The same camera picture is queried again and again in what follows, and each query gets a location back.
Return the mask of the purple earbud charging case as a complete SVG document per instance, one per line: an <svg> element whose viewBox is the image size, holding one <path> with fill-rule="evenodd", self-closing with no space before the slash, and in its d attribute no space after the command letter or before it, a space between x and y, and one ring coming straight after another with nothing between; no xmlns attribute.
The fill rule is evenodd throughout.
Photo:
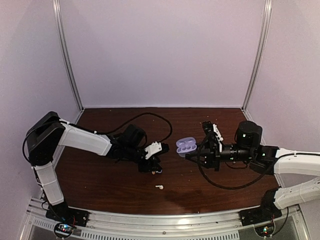
<svg viewBox="0 0 320 240"><path fill-rule="evenodd" d="M184 158L186 154L193 153L197 150L197 142L194 137L185 137L176 141L176 153Z"/></svg>

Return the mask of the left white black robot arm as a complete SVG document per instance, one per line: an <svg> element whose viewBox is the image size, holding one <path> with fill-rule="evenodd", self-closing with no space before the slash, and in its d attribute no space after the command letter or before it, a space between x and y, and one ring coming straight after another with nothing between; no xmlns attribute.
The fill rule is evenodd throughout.
<svg viewBox="0 0 320 240"><path fill-rule="evenodd" d="M22 154L37 177L49 209L61 222L67 222L72 218L72 211L65 201L52 163L56 148L71 147L109 159L134 162L141 173L161 173L159 155L167 153L169 146L157 141L141 146L145 137L145 131L133 124L123 133L110 135L85 129L50 111L26 133Z"/></svg>

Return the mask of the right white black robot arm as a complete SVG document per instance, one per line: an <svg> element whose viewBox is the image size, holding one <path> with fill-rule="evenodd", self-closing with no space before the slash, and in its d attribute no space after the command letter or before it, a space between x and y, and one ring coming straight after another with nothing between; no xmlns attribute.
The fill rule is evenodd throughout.
<svg viewBox="0 0 320 240"><path fill-rule="evenodd" d="M223 190L247 188L266 175L279 178L282 174L312 176L313 179L294 186L279 186L265 192L256 210L259 220L268 220L276 211L293 205L307 203L320 198L320 154L288 150L278 146L262 145L263 129L253 121L239 123L234 143L224 144L218 126L210 121L202 123L205 137L197 143L193 137L176 142L176 152L197 164L204 179L214 187ZM224 186L211 180L204 169L219 171L221 163L242 162L259 176L243 185Z"/></svg>

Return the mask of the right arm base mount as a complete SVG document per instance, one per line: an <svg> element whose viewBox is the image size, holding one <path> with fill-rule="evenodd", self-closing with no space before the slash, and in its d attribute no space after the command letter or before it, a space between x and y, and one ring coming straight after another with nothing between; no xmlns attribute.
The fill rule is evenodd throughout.
<svg viewBox="0 0 320 240"><path fill-rule="evenodd" d="M253 225L255 233L261 238L271 237L276 232L275 220L282 217L282 211L275 208L255 207L241 210L240 221L243 227Z"/></svg>

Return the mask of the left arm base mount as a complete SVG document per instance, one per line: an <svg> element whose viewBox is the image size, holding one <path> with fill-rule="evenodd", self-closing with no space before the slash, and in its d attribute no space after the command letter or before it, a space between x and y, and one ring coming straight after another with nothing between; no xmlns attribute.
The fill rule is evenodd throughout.
<svg viewBox="0 0 320 240"><path fill-rule="evenodd" d="M89 212L85 210L69 208L65 216L59 216L52 209L46 211L45 217L56 221L53 226L53 233L59 239L69 238L79 227L86 227L89 219Z"/></svg>

